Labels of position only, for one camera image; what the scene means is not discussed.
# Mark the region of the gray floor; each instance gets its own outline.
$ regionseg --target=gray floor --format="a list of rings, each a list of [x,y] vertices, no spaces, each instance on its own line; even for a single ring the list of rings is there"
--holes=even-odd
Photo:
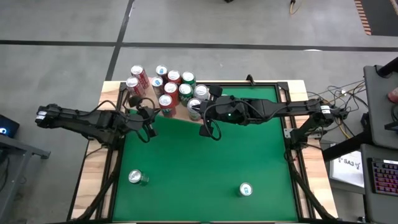
[[[128,0],[3,0],[0,40],[115,42]],[[136,0],[125,42],[221,43],[397,47],[398,38],[364,33],[353,0],[306,0],[289,16],[289,1]],[[58,103],[90,110],[98,102],[113,47],[0,45],[0,113],[21,123],[17,138],[52,152],[47,161],[32,160],[11,220],[28,223],[66,219],[87,141],[61,129],[35,126],[39,105]],[[120,51],[112,80],[125,80],[133,64],[166,64],[190,70],[198,79],[305,80],[307,90],[344,85],[363,78],[365,65],[385,64],[389,52],[306,52],[298,50],[137,49]],[[360,94],[364,100],[365,93]],[[361,131],[360,116],[347,123]],[[342,141],[334,130],[325,137]],[[333,190],[339,217],[363,215],[360,195]]]

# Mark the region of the green mat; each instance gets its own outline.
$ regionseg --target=green mat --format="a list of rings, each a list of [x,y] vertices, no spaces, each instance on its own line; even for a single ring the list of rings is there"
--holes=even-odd
[[[277,101],[273,87],[223,93]],[[199,124],[162,116],[149,143],[129,134],[113,221],[297,221],[280,119],[218,124],[220,141],[199,136]],[[149,177],[146,186],[128,181],[133,169]],[[251,196],[237,196],[243,182],[252,185]]]

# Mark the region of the black desk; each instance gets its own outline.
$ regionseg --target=black desk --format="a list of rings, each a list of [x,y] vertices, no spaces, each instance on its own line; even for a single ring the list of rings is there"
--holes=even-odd
[[[367,158],[374,157],[378,159],[398,161],[398,151],[367,144],[362,144],[361,150],[365,184],[366,218],[374,223],[380,224],[397,223],[398,197],[373,193]]]
[[[28,146],[3,135],[0,135],[0,148],[6,150],[9,154],[8,178],[6,185],[0,192],[0,223],[4,223],[30,157],[35,154],[42,159],[48,159],[50,152]]]
[[[355,137],[324,150],[322,154],[325,162],[358,150],[361,144],[398,149],[398,134],[384,129],[385,124],[393,122],[391,108],[394,104],[388,100],[387,94],[397,88],[398,72],[393,72],[390,78],[382,78],[376,73],[375,67],[365,66],[364,77],[370,125]]]

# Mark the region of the wooden table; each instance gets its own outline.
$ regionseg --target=wooden table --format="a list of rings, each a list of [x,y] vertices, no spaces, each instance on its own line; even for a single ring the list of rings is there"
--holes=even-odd
[[[226,82],[226,81],[202,81],[202,82],[216,83],[216,82]],[[241,83],[242,81],[228,81],[228,82]],[[282,81],[261,80],[256,82],[287,82],[289,84],[290,99],[292,101],[303,101],[308,99],[307,91],[305,89],[303,80],[282,80]],[[118,100],[119,86],[120,82],[117,81],[104,82],[99,102],[102,102],[104,100],[110,100],[114,102],[114,104],[116,104]],[[152,88],[147,89],[147,96],[155,98]],[[281,91],[281,97],[282,101],[285,101],[286,96],[284,94],[284,91]],[[186,109],[183,110],[182,105],[179,105],[179,107],[181,107],[181,110],[177,108],[177,115],[175,118],[189,120],[188,112],[186,111]],[[110,104],[104,104],[100,109],[113,110],[114,108]],[[300,127],[307,120],[307,118],[308,116],[296,116],[295,120],[297,127]],[[291,126],[290,120],[287,118],[285,120],[287,123],[287,127]],[[319,146],[319,142],[314,139],[309,139],[308,143],[315,146]],[[94,151],[99,147],[100,144],[98,142],[90,141],[86,153],[90,153],[91,151]],[[101,187],[101,181],[103,178],[104,164],[107,153],[108,153],[107,149],[101,149],[100,151],[90,155],[85,159],[81,170],[81,176],[78,182],[76,198],[72,205],[73,210],[70,218],[79,217],[86,210],[87,206],[90,205],[90,203],[95,198],[96,194],[99,192]],[[111,163],[111,169],[114,166],[117,153],[118,152],[116,151],[113,152],[113,161]],[[319,202],[326,208],[326,210],[334,217],[337,217],[337,211],[330,188],[328,175],[326,173],[322,152],[319,149],[313,147],[307,147],[303,149],[302,153],[303,153],[303,159],[311,191],[317,197]],[[300,187],[299,187],[299,193],[303,209],[303,215],[304,217],[308,217],[306,199]],[[105,196],[102,217],[107,217],[110,195],[111,195],[111,188],[108,190]]]

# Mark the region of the black metal frame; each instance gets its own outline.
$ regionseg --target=black metal frame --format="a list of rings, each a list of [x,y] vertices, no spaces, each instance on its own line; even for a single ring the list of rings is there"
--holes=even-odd
[[[232,83],[232,82],[200,82],[200,81],[197,81],[197,83],[207,85],[207,86],[217,84],[221,87],[243,87],[243,86],[274,87],[278,102],[282,102],[282,98],[281,98],[281,94],[280,94],[281,90],[284,91],[286,100],[287,101],[290,100],[289,86],[288,86],[287,82],[270,82],[270,83],[269,82],[257,82],[257,83],[255,83],[254,80],[252,79],[252,76],[250,76],[250,75],[248,75],[248,78],[246,80],[248,80],[249,82],[241,81],[241,82],[233,82]],[[121,104],[122,104],[123,97],[124,97],[123,93],[124,93],[125,89],[126,89],[125,84],[123,82],[121,82],[120,87],[119,87],[118,101],[117,101],[117,105],[116,105],[119,109],[121,109]],[[294,120],[293,116],[290,117],[290,122],[292,124],[292,128],[295,128],[296,125],[295,125],[295,120]],[[285,122],[284,118],[280,118],[280,123],[281,123],[282,128],[286,128],[286,122]],[[121,158],[123,156],[123,147],[118,149],[118,146],[111,146],[108,149],[108,153],[106,155],[106,160],[105,160],[105,165],[104,165],[104,175],[103,175],[103,179],[101,182],[101,187],[103,187],[104,183],[108,180],[109,171],[111,170],[111,161],[112,161],[112,156],[113,156],[114,150],[118,150],[116,166],[121,166]],[[298,151],[297,154],[298,154],[297,159],[298,159],[298,163],[300,166],[300,175],[302,176],[302,179],[304,180],[304,182],[308,185],[308,178],[307,178],[307,173],[305,170],[303,155],[302,155],[301,151]],[[72,211],[73,211],[73,208],[75,205],[75,199],[76,199],[78,187],[80,184],[80,177],[81,177],[81,173],[83,170],[84,162],[85,162],[85,160],[83,160],[83,163],[82,163],[79,180],[76,183],[75,193],[74,193],[72,203],[70,206],[70,210],[68,213],[68,217],[67,217],[67,220],[70,220],[70,222],[73,222],[73,223],[80,222],[78,220],[71,220],[71,216],[72,216]],[[290,173],[290,179],[292,181],[292,191],[293,191],[294,200],[295,200],[295,208],[296,208],[296,212],[297,212],[297,217],[299,220],[301,220],[304,217],[303,217],[303,210],[302,210],[302,205],[301,205],[301,201],[300,201],[299,188],[297,186],[297,183],[293,179],[291,166],[289,166],[289,173]],[[114,204],[116,201],[118,182],[119,182],[119,178],[117,177],[116,180],[113,182],[113,187],[111,190],[111,197],[110,197],[110,202],[109,202],[109,210],[108,210],[108,215],[106,218],[107,221],[109,221],[109,222],[112,222],[111,219],[113,217],[113,212],[114,212]],[[104,203],[104,200],[102,198],[100,204],[98,205],[98,208],[96,209],[95,220],[98,220],[99,222],[103,222],[103,220],[104,220],[104,218],[102,218],[103,203]],[[309,199],[307,199],[307,207],[308,207],[308,213],[310,215],[310,218],[315,218],[315,212],[314,212],[313,206],[311,205]]]

